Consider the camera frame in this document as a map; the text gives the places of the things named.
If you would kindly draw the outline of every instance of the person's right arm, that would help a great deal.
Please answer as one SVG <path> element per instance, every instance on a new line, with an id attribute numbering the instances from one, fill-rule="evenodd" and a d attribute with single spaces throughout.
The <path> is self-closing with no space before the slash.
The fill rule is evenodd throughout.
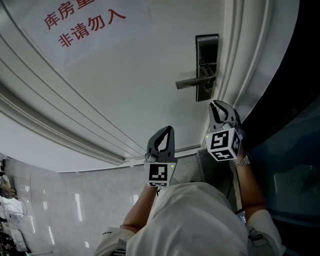
<path id="1" fill-rule="evenodd" d="M 242 151 L 239 154 L 237 161 L 240 161 L 243 158 L 244 154 Z M 245 211 L 245 218 L 249 220 L 255 212 L 267 209 L 264 195 L 250 164 L 237 167 L 236 171 L 239 179 L 242 207 Z"/>

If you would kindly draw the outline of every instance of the white cube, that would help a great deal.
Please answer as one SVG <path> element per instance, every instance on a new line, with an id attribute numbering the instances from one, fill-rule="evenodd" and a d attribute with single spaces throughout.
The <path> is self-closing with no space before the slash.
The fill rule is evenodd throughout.
<path id="1" fill-rule="evenodd" d="M 208 152 L 217 161 L 228 161 L 237 158 L 242 136 L 235 128 L 220 130 L 205 136 Z"/>
<path id="2" fill-rule="evenodd" d="M 150 187 L 169 187 L 176 162 L 144 162 L 144 176 Z"/>

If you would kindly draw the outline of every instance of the wristwatch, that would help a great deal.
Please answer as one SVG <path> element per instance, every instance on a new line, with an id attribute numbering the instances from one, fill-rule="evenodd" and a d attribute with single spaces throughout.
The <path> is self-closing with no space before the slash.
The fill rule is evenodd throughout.
<path id="1" fill-rule="evenodd" d="M 249 158 L 249 154 L 248 152 L 244 153 L 244 158 L 241 159 L 240 161 L 234 162 L 234 166 L 236 168 L 241 167 L 241 166 L 246 166 L 251 164 L 250 158 Z"/>

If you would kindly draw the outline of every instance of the shiny floor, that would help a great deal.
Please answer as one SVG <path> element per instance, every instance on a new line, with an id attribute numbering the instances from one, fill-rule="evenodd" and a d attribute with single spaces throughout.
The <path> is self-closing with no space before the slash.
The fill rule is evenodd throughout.
<path id="1" fill-rule="evenodd" d="M 113 170 L 56 173 L 6 160 L 23 216 L 15 222 L 33 253 L 92 255 L 107 227 L 119 227 L 145 184 L 143 165 Z M 198 181 L 196 156 L 180 158 L 174 178 Z"/>

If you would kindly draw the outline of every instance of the white shirt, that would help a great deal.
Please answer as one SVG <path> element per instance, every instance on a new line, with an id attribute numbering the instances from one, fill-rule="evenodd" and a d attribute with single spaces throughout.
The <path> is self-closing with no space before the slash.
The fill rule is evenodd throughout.
<path id="1" fill-rule="evenodd" d="M 269 235 L 273 250 L 283 254 L 268 211 L 257 211 L 247 224 Z M 203 182 L 183 183 L 160 190 L 147 225 L 138 233 L 109 228 L 94 255 L 112 255 L 119 239 L 126 241 L 126 256 L 248 255 L 248 235 L 221 192 Z"/>

